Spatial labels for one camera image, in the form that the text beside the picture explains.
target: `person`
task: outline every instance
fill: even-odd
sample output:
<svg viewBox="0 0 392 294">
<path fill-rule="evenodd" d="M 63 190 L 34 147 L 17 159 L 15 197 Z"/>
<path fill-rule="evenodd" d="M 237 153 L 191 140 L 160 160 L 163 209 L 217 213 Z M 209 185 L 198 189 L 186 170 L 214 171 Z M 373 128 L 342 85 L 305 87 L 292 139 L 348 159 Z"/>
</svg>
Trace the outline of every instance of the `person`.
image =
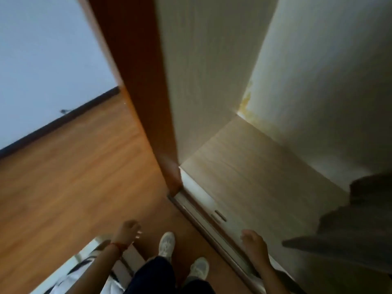
<svg viewBox="0 0 392 294">
<path fill-rule="evenodd" d="M 140 236 L 140 229 L 140 224 L 135 220 L 124 222 L 111 243 L 71 286 L 67 294 L 99 294 L 114 263 Z M 249 259 L 263 279 L 267 294 L 289 294 L 269 262 L 267 245 L 262 237 L 252 230 L 243 230 L 241 238 Z M 176 279 L 171 265 L 175 243 L 174 234 L 166 232 L 159 243 L 158 256 L 148 260 L 135 273 L 124 294 L 176 293 Z M 208 261 L 204 257 L 198 258 L 190 267 L 189 276 L 179 292 L 181 294 L 214 294 L 213 288 L 206 281 L 208 271 Z"/>
</svg>

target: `bracelet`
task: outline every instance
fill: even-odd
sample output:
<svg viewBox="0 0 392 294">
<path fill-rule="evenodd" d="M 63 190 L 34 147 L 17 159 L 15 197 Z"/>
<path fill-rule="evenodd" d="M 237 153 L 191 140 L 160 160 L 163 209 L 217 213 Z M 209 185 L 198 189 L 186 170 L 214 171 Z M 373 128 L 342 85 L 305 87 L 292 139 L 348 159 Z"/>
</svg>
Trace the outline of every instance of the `bracelet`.
<svg viewBox="0 0 392 294">
<path fill-rule="evenodd" d="M 109 245 L 115 245 L 118 250 L 120 251 L 120 255 L 122 255 L 124 253 L 124 251 L 126 251 L 128 249 L 128 245 L 125 245 L 123 243 L 119 243 L 119 242 L 111 242 Z"/>
</svg>

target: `dark baseboard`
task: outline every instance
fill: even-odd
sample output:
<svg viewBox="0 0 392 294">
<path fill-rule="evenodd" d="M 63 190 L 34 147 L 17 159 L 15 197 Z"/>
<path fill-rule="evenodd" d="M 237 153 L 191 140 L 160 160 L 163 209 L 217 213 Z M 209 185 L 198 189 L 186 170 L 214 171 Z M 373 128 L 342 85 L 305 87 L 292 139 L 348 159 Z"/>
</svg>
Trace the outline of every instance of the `dark baseboard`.
<svg viewBox="0 0 392 294">
<path fill-rule="evenodd" d="M 92 99 L 91 101 L 83 104 L 82 106 L 71 110 L 70 112 L 64 114 L 62 117 L 55 119 L 51 123 L 35 130 L 34 132 L 26 135 L 25 137 L 15 141 L 14 143 L 6 146 L 5 148 L 0 149 L 0 159 L 5 158 L 16 151 L 26 147 L 30 143 L 34 142 L 35 140 L 41 138 L 49 134 L 50 132 L 60 128 L 62 125 L 72 121 L 73 119 L 77 118 L 81 114 L 85 113 L 86 111 L 90 110 L 91 108 L 105 102 L 106 100 L 110 99 L 111 97 L 120 93 L 119 87 L 112 88 L 111 90 L 103 93 L 102 95 L 98 96 L 97 98 Z"/>
</svg>

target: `wooden floor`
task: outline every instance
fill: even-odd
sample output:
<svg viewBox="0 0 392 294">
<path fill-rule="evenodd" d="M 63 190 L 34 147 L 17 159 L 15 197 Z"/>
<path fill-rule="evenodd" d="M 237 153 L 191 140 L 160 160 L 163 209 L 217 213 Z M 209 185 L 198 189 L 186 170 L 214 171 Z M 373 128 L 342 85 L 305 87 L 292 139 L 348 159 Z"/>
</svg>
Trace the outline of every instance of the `wooden floor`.
<svg viewBox="0 0 392 294">
<path fill-rule="evenodd" d="M 217 209 L 228 212 L 224 225 L 237 231 L 229 235 L 257 231 L 308 294 L 391 292 L 386 274 L 282 247 L 285 239 L 314 234 L 319 218 L 347 204 L 348 194 L 242 118 L 236 116 L 181 168 Z M 233 240 L 241 245 L 239 237 Z"/>
<path fill-rule="evenodd" d="M 29 293 L 97 235 L 136 218 L 135 247 L 154 256 L 165 231 L 177 238 L 178 282 L 199 256 L 217 293 L 248 289 L 166 198 L 146 139 L 121 95 L 0 161 L 0 289 Z"/>
</svg>

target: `white sneaker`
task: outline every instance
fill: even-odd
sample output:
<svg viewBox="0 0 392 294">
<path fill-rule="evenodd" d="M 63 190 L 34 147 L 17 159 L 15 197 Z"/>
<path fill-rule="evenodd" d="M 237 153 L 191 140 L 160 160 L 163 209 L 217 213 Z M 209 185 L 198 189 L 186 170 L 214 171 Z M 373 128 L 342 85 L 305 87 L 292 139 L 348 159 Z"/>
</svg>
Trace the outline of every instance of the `white sneaker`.
<svg viewBox="0 0 392 294">
<path fill-rule="evenodd" d="M 173 232 L 166 232 L 159 242 L 159 256 L 165 257 L 171 261 L 171 255 L 174 251 L 176 239 Z"/>
<path fill-rule="evenodd" d="M 191 265 L 189 276 L 195 276 L 201 280 L 205 280 L 209 270 L 210 264 L 207 259 L 200 257 Z"/>
</svg>

